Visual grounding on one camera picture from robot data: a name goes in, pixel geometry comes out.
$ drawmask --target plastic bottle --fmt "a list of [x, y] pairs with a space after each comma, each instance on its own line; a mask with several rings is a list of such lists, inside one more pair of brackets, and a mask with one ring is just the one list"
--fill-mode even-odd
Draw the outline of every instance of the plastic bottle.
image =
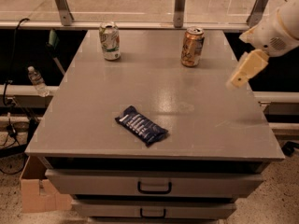
[[41, 97], [46, 97], [50, 94], [50, 91], [45, 84], [43, 77], [41, 76], [40, 72], [35, 70], [33, 66], [28, 67], [28, 77], [31, 80], [31, 83], [37, 90], [37, 93]]

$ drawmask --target floor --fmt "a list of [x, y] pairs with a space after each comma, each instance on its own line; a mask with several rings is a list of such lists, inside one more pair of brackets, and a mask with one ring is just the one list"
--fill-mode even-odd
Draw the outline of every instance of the floor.
[[[74, 16], [83, 21], [171, 21], [172, 0], [69, 0]], [[254, 0], [187, 0], [187, 21], [244, 22]], [[270, 12], [284, 0], [270, 0]], [[17, 21], [29, 16], [36, 21], [58, 20], [52, 0], [0, 0], [0, 18]], [[21, 118], [12, 118], [12, 122]], [[7, 133], [0, 132], [0, 145]], [[19, 133], [20, 143], [26, 133]], [[15, 172], [22, 167], [23, 156], [0, 159], [0, 168]], [[265, 181], [247, 199], [236, 202], [237, 210], [221, 224], [295, 224], [299, 222], [299, 152], [285, 161], [271, 163], [263, 172]], [[20, 173], [3, 175], [0, 172], [0, 223], [1, 224], [81, 224], [86, 219], [72, 211], [24, 214], [21, 211]]]

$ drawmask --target metal post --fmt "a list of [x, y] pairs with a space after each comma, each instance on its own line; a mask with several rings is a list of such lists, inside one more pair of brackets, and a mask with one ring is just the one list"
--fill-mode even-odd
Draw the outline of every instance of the metal post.
[[185, 1], [175, 1], [175, 13], [174, 13], [174, 27], [180, 28], [184, 24], [184, 12], [185, 12]]
[[59, 16], [60, 16], [60, 20], [62, 22], [63, 26], [70, 26], [74, 20], [67, 1], [66, 0], [55, 0], [56, 2], [56, 6], [59, 10]]
[[255, 26], [263, 17], [263, 12], [269, 0], [256, 0], [253, 9], [247, 19], [249, 27]]

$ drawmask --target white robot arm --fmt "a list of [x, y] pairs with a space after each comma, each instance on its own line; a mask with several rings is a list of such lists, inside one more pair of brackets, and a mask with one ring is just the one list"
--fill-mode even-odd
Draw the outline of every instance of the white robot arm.
[[285, 3], [239, 38], [256, 49], [243, 54], [226, 83], [229, 89], [241, 87], [265, 69], [269, 57], [282, 56], [299, 46], [299, 0]]

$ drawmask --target drawer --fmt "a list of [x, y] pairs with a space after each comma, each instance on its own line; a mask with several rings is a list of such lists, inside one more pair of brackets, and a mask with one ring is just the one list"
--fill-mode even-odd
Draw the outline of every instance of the drawer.
[[73, 200], [72, 204], [85, 217], [222, 219], [235, 211], [234, 203]]
[[97, 170], [53, 170], [46, 177], [61, 193], [85, 195], [238, 198], [249, 196], [261, 175]]
[[204, 220], [204, 219], [163, 219], [157, 220], [155, 218], [116, 218], [116, 217], [89, 217], [87, 223], [90, 224], [120, 224], [120, 223], [134, 223], [134, 224], [219, 224], [218, 220]]

